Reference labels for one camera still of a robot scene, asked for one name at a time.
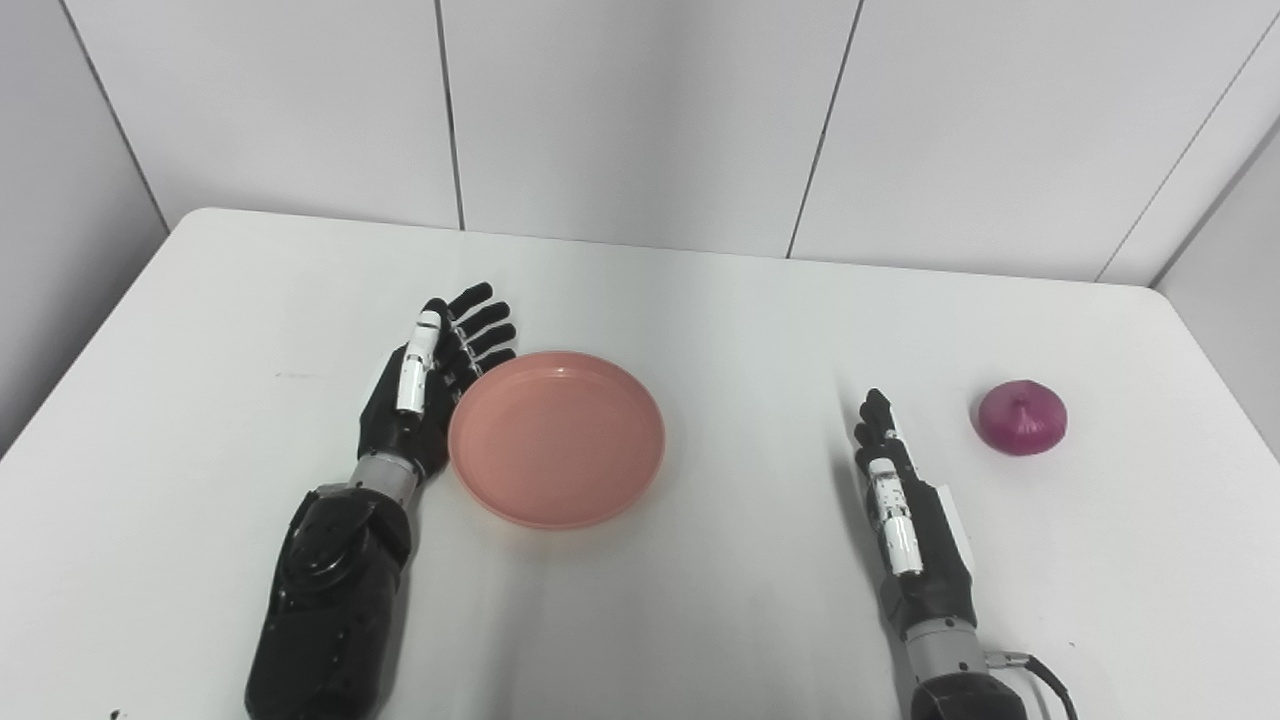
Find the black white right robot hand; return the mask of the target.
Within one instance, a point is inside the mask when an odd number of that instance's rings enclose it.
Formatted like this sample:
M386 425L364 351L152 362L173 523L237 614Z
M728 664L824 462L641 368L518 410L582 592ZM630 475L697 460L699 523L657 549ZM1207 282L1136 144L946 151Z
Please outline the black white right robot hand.
M922 623L977 626L972 573L952 529L948 495L919 477L881 389L867 392L858 418L855 464L884 565L879 598L890 625L900 638Z

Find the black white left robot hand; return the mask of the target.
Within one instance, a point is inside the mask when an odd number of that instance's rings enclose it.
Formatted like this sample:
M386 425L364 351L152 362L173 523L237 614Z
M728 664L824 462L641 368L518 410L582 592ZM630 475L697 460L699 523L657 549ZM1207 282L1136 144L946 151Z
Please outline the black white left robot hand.
M451 301L430 299L360 415L357 455L394 455L421 480L438 474L449 461L451 421L462 397L516 356L509 318L509 305L488 282Z

